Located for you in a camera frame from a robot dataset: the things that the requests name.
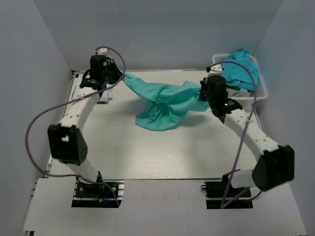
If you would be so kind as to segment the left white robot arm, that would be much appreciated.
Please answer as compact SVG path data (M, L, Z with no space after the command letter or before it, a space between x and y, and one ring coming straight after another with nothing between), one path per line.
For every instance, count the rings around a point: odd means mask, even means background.
M104 90L121 76L107 52L91 56L90 69L82 77L77 100L57 125L48 127L51 156L71 168L84 183L102 182L102 176L87 158L88 146L82 130Z

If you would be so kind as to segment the green t shirt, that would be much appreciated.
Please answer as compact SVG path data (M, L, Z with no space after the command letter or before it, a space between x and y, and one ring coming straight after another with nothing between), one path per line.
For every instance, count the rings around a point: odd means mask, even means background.
M200 85L185 81L182 85L147 83L126 73L124 84L142 100L146 109L135 118L135 124L151 131L173 129L187 112L205 112L207 102L199 99Z

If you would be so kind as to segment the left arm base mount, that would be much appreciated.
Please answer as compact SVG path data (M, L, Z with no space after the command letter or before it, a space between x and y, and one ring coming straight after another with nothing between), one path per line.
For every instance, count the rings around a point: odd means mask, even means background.
M124 182L107 181L105 185L87 184L76 181L73 208L118 208L123 199Z

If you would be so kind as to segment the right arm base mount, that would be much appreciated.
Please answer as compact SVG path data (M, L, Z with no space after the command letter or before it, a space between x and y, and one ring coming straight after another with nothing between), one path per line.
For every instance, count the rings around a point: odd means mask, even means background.
M221 209L221 202L223 200L223 195L225 187L221 181L207 181L200 186L201 190L204 191L206 197L206 208L207 209ZM233 199L235 196L240 194L244 188L233 188L230 187L227 197L224 203ZM224 209L252 209L252 195L251 191L248 189L244 194L234 199L228 206Z

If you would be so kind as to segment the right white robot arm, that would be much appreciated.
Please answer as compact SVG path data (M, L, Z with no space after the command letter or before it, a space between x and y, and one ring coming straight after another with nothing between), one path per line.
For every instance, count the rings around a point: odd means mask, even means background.
M201 81L200 99L209 103L213 115L241 138L256 159L252 170L239 170L227 176L231 187L257 187L265 192L294 179L293 148L281 146L250 122L243 107L228 98L222 76L213 75Z

